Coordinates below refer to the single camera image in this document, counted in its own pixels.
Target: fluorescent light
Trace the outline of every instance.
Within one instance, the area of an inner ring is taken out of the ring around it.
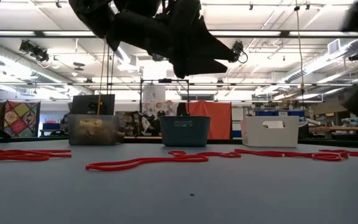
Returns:
[[[254,37],[263,37],[271,36],[276,37],[281,34],[280,31],[241,31],[241,30],[212,30],[210,31],[212,35],[216,36],[254,36]]]
[[[46,36],[83,36],[93,37],[94,34],[91,31],[44,31]]]
[[[0,31],[0,35],[6,35],[6,36],[21,36],[21,35],[33,35],[35,36],[34,31]]]
[[[337,89],[333,89],[333,90],[329,90],[329,91],[325,92],[324,94],[332,94],[332,93],[335,93],[335,92],[337,92],[337,91],[339,91],[339,90],[343,90],[343,89],[344,89],[344,87],[342,87],[342,88],[337,88]]]
[[[0,82],[0,85],[28,85],[27,83],[17,83],[17,82]]]
[[[302,98],[302,96],[298,96],[296,99],[297,100],[310,99],[310,98],[313,98],[316,96],[318,96],[318,94],[306,94],[306,95],[303,95],[303,98]]]
[[[358,36],[358,32],[339,32],[339,31],[300,31],[300,36]],[[290,32],[290,36],[298,36],[297,31]]]
[[[339,78],[340,76],[342,76],[342,75],[340,75],[340,74],[331,75],[330,77],[324,78],[324,79],[322,79],[322,80],[318,81],[317,83],[326,83],[326,82],[330,82],[330,81],[333,81],[333,80],[334,80],[334,79],[336,79],[336,78]]]
[[[117,68],[120,71],[127,71],[127,72],[138,72],[139,71],[138,66],[133,66],[128,63],[122,63],[122,64],[118,65]]]
[[[0,85],[0,90],[10,91],[10,92],[13,92],[13,93],[16,92],[16,90],[14,88],[6,86],[6,85]]]

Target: light fixture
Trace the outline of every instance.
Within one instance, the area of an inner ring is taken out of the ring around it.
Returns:
[[[0,35],[6,35],[6,36],[31,35],[31,36],[35,36],[35,32],[34,31],[4,31],[4,30],[0,30]]]
[[[94,34],[91,31],[43,31],[46,36],[82,36],[92,37]]]
[[[210,33],[215,36],[254,36],[254,37],[278,37],[280,31],[241,31],[241,30],[211,30]]]
[[[335,93],[335,92],[337,92],[337,91],[339,91],[339,90],[343,90],[343,89],[344,89],[344,87],[342,87],[342,88],[337,88],[337,89],[333,89],[333,90],[329,90],[329,91],[325,92],[324,94],[325,94],[325,95],[332,94],[332,93]]]
[[[290,37],[292,36],[305,36],[305,37],[310,37],[310,36],[320,36],[320,37],[324,37],[324,36],[356,36],[358,37],[358,32],[340,32],[340,31],[300,31],[298,34],[298,31],[291,31],[290,32]]]
[[[6,86],[6,85],[0,85],[0,90],[10,91],[10,92],[13,92],[13,93],[16,92],[16,90],[14,88]]]
[[[316,97],[316,96],[318,96],[317,93],[305,94],[305,95],[303,95],[303,97],[302,97],[302,96],[298,96],[296,99],[297,99],[297,100],[310,99],[310,98],[313,98],[313,97]]]
[[[336,79],[336,78],[339,78],[340,76],[342,76],[342,75],[340,75],[340,74],[331,75],[330,77],[324,78],[324,79],[322,79],[322,80],[318,81],[317,83],[326,83],[326,82],[330,82],[330,81],[333,81],[333,80],[334,80],[334,79]]]

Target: wire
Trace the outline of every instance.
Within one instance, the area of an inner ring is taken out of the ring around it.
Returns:
[[[22,59],[27,53],[22,54],[14,63],[18,62],[20,59]]]
[[[240,62],[241,64],[245,64],[248,62],[248,55],[243,50],[242,50],[242,53],[247,57],[247,59],[245,60],[245,62],[241,62],[240,59],[238,59],[237,61]]]
[[[107,46],[107,80],[106,80],[106,94],[109,94],[109,66],[110,66],[110,46]]]
[[[104,55],[106,54],[106,41],[103,45],[103,59],[102,59],[102,72],[100,74],[100,87],[99,87],[99,100],[98,100],[98,115],[100,113],[100,102],[101,102],[101,92],[102,92],[102,79],[103,79],[103,69],[104,69]]]
[[[116,56],[116,53],[113,52],[112,53],[112,63],[111,63],[111,83],[112,83],[112,75],[114,73],[114,58],[115,58],[115,56]],[[111,94],[111,92],[112,92],[112,84],[110,85],[110,94]]]
[[[112,52],[112,62],[111,62],[111,85],[110,85],[110,95],[111,95],[111,91],[112,91],[112,75],[114,73],[114,56],[116,56],[115,51]],[[111,96],[109,96],[109,106],[111,104]]]
[[[302,94],[302,107],[303,107],[303,116],[306,119],[305,113],[305,99],[303,98],[303,94],[305,92],[305,83],[303,80],[303,57],[302,57],[302,44],[301,44],[301,35],[300,35],[300,28],[299,28],[299,5],[298,0],[295,0],[295,12],[296,12],[296,30],[298,31],[298,43],[299,43],[299,55],[301,57],[301,94]]]

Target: table surface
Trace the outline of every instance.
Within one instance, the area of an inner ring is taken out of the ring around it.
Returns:
[[[0,223],[358,223],[358,157],[323,162],[243,154],[202,163],[144,164],[119,172],[85,170],[92,162],[169,157],[171,150],[190,154],[235,148],[246,147],[0,144],[0,149],[71,149],[73,154],[71,159],[44,162],[0,161]],[[318,149],[335,147],[285,150]]]

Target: transparent storage box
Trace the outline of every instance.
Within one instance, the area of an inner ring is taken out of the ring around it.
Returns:
[[[70,145],[112,146],[124,141],[125,125],[118,116],[69,114]]]

